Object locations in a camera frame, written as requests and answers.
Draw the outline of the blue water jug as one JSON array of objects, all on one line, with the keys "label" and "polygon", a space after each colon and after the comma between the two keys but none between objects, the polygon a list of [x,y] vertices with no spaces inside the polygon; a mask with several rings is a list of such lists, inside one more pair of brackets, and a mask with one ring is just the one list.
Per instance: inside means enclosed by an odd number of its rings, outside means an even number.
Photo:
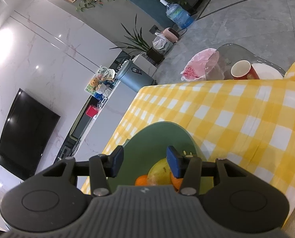
[{"label": "blue water jug", "polygon": [[169,3],[166,0],[160,0],[166,7],[166,16],[173,21],[180,29],[188,28],[194,19],[179,4]]}]

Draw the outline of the pink plastic bag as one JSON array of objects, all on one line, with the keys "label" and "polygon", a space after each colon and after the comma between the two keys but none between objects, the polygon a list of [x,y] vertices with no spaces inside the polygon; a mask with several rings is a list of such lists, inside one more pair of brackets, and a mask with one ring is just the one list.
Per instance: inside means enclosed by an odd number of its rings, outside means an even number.
[{"label": "pink plastic bag", "polygon": [[187,82],[206,80],[206,75],[217,64],[219,56],[219,51],[214,48],[208,48],[196,53],[180,73],[181,80]]}]

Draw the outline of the white tv cabinet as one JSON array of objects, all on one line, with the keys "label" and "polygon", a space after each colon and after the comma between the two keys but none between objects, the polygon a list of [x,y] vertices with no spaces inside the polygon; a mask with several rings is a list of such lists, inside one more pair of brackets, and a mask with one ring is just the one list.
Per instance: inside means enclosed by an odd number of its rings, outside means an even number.
[{"label": "white tv cabinet", "polygon": [[133,60],[125,60],[122,67],[127,69],[128,66],[139,68],[143,75],[148,75],[150,80],[139,81],[139,83],[128,80],[125,71],[121,69],[120,78],[117,79],[115,87],[100,107],[99,112],[92,118],[86,114],[81,117],[77,127],[81,136],[77,141],[72,141],[72,138],[65,141],[54,162],[68,156],[75,157],[77,161],[86,161],[90,157],[104,152],[106,144],[137,92],[143,86],[149,86],[156,82],[152,79],[157,70],[156,63],[148,57],[139,54]]}]

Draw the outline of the glass side table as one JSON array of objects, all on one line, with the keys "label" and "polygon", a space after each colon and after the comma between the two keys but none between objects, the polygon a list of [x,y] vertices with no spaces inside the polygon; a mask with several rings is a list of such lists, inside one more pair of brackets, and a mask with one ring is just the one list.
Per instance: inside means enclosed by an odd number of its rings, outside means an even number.
[{"label": "glass side table", "polygon": [[251,51],[246,48],[236,45],[236,44],[225,44],[217,49],[219,51],[219,60],[214,68],[206,75],[206,80],[214,81],[214,80],[231,80],[231,68],[232,66],[241,60],[247,60],[251,63],[264,63],[267,64],[274,69],[278,70],[281,75],[284,77],[286,71],[283,70],[280,66],[264,60],[263,58],[251,53]]}]

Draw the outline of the upper yellow-green pear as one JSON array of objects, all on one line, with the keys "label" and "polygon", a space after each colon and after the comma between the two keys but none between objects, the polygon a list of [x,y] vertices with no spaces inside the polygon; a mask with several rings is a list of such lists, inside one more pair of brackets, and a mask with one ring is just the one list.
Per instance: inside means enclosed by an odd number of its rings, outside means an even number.
[{"label": "upper yellow-green pear", "polygon": [[171,169],[167,159],[163,158],[153,165],[147,174],[147,185],[170,185]]}]

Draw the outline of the green plastic bowl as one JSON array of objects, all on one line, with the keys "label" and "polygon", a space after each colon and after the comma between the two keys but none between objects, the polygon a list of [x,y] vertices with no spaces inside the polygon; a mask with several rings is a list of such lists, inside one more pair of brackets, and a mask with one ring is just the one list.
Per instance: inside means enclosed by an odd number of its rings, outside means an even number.
[{"label": "green plastic bowl", "polygon": [[176,195],[172,185],[134,185],[137,177],[147,174],[155,163],[166,157],[168,146],[174,146],[180,154],[186,152],[188,155],[193,154],[205,159],[193,138],[180,125],[168,121],[151,124],[124,143],[124,161],[119,173],[117,177],[107,179],[111,191],[130,188],[142,196]]}]

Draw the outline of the white plastic bag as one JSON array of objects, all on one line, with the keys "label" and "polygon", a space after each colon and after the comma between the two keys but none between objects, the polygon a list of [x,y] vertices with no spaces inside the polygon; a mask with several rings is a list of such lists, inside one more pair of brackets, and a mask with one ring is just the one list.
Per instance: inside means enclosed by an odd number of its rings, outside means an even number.
[{"label": "white plastic bag", "polygon": [[173,43],[169,41],[162,33],[155,33],[156,37],[152,41],[153,48],[160,53],[165,55],[173,46]]}]

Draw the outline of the blue-grey trash can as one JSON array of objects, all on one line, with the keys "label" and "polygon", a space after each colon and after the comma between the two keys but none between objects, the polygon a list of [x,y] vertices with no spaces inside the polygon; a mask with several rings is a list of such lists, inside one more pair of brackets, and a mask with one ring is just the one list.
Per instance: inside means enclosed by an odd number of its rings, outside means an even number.
[{"label": "blue-grey trash can", "polygon": [[156,85],[157,82],[147,73],[142,71],[131,60],[126,60],[116,74],[116,79],[135,92],[145,86]]}]

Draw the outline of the red box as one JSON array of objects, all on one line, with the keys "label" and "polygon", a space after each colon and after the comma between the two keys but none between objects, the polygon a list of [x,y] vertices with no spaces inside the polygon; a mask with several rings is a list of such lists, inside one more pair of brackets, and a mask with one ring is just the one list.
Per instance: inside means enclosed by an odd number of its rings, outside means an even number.
[{"label": "red box", "polygon": [[97,115],[99,112],[99,109],[94,105],[89,105],[85,114],[91,118],[93,118],[95,115]]}]

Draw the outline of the yellow checkered tablecloth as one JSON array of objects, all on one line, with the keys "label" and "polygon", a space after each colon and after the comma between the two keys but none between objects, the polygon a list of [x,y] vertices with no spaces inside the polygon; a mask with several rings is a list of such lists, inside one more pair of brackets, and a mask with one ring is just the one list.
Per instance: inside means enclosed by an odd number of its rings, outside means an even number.
[{"label": "yellow checkered tablecloth", "polygon": [[159,121],[182,126],[207,160],[227,158],[282,191],[295,231],[295,63],[282,80],[225,80],[142,88],[104,153]]}]

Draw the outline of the pink small appliance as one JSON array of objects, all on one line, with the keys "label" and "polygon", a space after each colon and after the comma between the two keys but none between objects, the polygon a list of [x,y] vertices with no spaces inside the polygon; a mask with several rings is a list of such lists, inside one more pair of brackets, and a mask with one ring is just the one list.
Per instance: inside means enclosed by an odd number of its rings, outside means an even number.
[{"label": "pink small appliance", "polygon": [[171,27],[168,27],[166,29],[164,29],[162,31],[162,34],[164,35],[164,37],[169,40],[170,42],[172,43],[176,43],[179,38],[180,38],[180,35],[178,34],[177,31],[175,31],[173,28]]}]

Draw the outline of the teddy bear toy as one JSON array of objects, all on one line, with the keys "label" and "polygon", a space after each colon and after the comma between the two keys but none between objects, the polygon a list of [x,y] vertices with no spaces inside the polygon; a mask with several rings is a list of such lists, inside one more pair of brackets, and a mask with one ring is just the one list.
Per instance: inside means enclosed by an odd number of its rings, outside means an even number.
[{"label": "teddy bear toy", "polygon": [[89,85],[92,88],[92,90],[96,90],[99,84],[100,84],[100,79],[98,79],[97,77],[92,78],[89,82]]}]

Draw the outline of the orange in bowl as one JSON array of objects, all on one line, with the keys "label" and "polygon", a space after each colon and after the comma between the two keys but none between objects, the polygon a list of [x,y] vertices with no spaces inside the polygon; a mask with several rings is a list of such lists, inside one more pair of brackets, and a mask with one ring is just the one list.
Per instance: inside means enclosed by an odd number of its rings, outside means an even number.
[{"label": "orange in bowl", "polygon": [[139,176],[134,183],[135,186],[147,186],[147,175]]}]

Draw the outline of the white plate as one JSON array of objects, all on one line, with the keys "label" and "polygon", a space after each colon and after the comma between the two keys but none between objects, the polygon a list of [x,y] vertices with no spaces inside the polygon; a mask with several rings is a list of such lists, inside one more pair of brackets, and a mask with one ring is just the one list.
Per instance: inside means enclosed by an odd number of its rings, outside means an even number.
[{"label": "white plate", "polygon": [[253,63],[253,69],[257,72],[260,80],[282,80],[281,73],[273,67],[264,63]]}]

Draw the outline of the orange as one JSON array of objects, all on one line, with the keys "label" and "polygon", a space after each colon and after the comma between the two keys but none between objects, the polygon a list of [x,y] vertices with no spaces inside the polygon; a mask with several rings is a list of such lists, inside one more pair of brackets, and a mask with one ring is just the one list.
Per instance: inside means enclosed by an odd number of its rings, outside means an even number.
[{"label": "orange", "polygon": [[147,186],[147,175],[139,176],[134,183],[135,186]]},{"label": "orange", "polygon": [[174,177],[173,173],[171,173],[171,182],[172,182],[172,185],[174,186],[176,191],[180,190],[180,187],[182,185],[182,181],[183,181],[182,178],[176,178],[176,177]]}]

